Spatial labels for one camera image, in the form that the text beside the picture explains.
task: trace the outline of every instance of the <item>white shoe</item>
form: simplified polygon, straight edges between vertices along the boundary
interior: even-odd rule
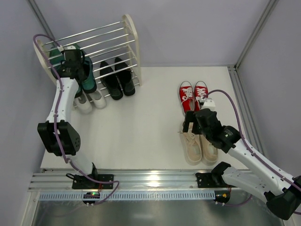
[[[77,105],[78,110],[83,114],[89,114],[93,110],[93,107],[88,100],[85,92],[83,92],[80,97],[75,98],[74,103]]]
[[[91,99],[93,100],[93,103],[96,108],[103,109],[106,107],[107,102],[104,98],[104,95],[102,94],[101,90],[97,88],[97,90],[94,93],[88,94]]]
[[[218,159],[217,149],[203,135],[200,135],[200,138],[203,152],[202,162],[208,166],[216,164]]]
[[[189,123],[189,129],[187,133],[180,133],[182,145],[184,147],[184,154],[186,162],[190,165],[197,165],[202,159],[202,149],[200,135],[192,133],[193,123]]]

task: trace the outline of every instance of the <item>gray floor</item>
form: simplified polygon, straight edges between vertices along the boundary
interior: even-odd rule
[[[231,196],[229,203],[240,203],[248,194],[232,191]],[[237,208],[201,200],[122,201],[95,207],[82,202],[40,202],[34,222],[34,226],[283,226],[256,198]]]

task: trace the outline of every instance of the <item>shoe rack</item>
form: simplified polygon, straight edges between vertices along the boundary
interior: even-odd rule
[[[81,50],[85,51],[86,56],[90,57],[92,60],[95,81],[98,83],[98,88],[102,91],[104,97],[109,97],[110,94],[107,91],[107,88],[101,84],[102,82],[100,79],[123,70],[131,69],[134,85],[141,86],[139,40],[134,22],[130,15],[123,15],[122,20],[112,24],[73,34],[57,39],[56,41],[63,47],[77,44],[80,46]],[[52,41],[43,42],[38,40],[38,44],[48,57],[50,51],[55,49]],[[50,67],[47,67],[46,62],[40,53],[36,49],[35,51],[42,67],[56,85],[56,80],[50,71]],[[59,56],[61,56],[61,54],[49,57],[48,59],[51,60]],[[114,59],[116,57],[121,58],[128,67],[100,76],[99,71],[104,68],[99,67],[100,63],[106,61],[109,63],[106,67],[114,68],[114,65],[116,64],[114,63]]]

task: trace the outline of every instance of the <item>cable connector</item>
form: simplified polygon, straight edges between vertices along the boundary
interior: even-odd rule
[[[60,51],[60,52],[63,52],[65,49],[64,49],[64,47],[62,46],[62,45],[59,45],[58,47],[57,47],[57,49]]]

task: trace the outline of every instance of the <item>wall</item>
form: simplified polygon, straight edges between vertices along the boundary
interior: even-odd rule
[[[270,159],[294,176],[301,175],[300,9],[299,0],[279,1],[239,70]]]
[[[42,32],[25,0],[1,5],[0,219],[20,225],[25,195],[44,153],[37,125],[47,117],[55,87],[42,72],[32,37]]]
[[[268,0],[36,0],[57,38],[130,14],[144,66],[235,64]]]

